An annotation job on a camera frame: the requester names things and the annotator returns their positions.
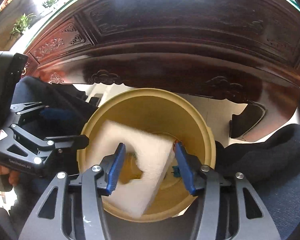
white foam block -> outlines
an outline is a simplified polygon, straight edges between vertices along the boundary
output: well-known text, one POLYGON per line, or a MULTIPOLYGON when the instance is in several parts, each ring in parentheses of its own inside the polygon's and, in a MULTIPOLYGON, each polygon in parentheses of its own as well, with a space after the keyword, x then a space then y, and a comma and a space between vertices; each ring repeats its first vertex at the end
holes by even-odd
POLYGON ((136 154, 138 168, 143 174, 140 179, 132 179, 127 184, 118 182, 115 191, 105 198, 131 217, 138 218, 154 200, 173 161, 173 141, 106 121, 98 136, 90 143, 87 164, 92 166, 100 163, 104 156, 115 152, 120 142, 125 144, 127 153, 136 154))

yellow bucket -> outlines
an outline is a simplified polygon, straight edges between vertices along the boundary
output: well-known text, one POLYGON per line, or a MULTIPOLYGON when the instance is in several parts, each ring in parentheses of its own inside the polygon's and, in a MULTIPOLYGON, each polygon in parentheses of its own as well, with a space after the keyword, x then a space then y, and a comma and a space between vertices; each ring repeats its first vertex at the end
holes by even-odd
MULTIPOLYGON (((215 166, 216 146, 211 129, 188 101, 174 93, 144 88, 119 94, 104 103, 92 115, 83 128, 82 134, 93 141, 106 120, 149 133, 173 136, 183 143, 189 154, 196 155, 202 164, 212 168, 215 166)), ((78 151, 77 161, 81 173, 96 164, 86 162, 91 154, 93 152, 90 146, 78 151)), ((135 169, 135 165, 131 165, 129 161, 125 161, 125 165, 122 173, 135 169)), ((103 205, 107 212, 121 219, 133 222, 155 222, 179 214, 194 200, 195 197, 185 189, 181 178, 173 176, 170 167, 153 203, 140 218, 130 217, 105 199, 103 205)))

human hand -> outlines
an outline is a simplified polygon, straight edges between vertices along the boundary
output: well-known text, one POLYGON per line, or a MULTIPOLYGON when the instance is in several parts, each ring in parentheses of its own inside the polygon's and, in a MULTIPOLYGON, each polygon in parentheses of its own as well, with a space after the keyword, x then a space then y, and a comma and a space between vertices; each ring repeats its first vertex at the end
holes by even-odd
POLYGON ((9 183, 13 186, 17 185, 19 182, 19 175, 18 171, 11 171, 8 168, 0 165, 0 175, 9 174, 9 183))

dark brown wooden furniture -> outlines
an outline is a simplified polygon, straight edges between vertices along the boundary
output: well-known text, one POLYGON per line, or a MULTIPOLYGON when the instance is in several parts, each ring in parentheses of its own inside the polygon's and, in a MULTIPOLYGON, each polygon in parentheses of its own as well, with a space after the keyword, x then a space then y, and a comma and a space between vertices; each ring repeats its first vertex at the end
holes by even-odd
POLYGON ((300 11, 287 0, 74 0, 29 45, 25 75, 247 103, 230 136, 256 141, 300 96, 300 11))

blue gripper pad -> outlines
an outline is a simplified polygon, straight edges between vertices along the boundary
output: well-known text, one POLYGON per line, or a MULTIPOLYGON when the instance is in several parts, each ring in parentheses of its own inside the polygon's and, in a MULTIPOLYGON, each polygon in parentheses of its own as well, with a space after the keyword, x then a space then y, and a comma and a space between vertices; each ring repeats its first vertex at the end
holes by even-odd
POLYGON ((198 191, 204 184, 204 181, 197 175, 201 167, 198 157, 188 154, 179 141, 175 142, 173 149, 186 190, 192 196, 198 195, 198 191))
POLYGON ((114 153, 114 161, 108 173, 108 184, 106 191, 109 195, 111 195, 117 186, 119 174, 125 158, 125 153, 126 147, 123 143, 120 143, 114 153))

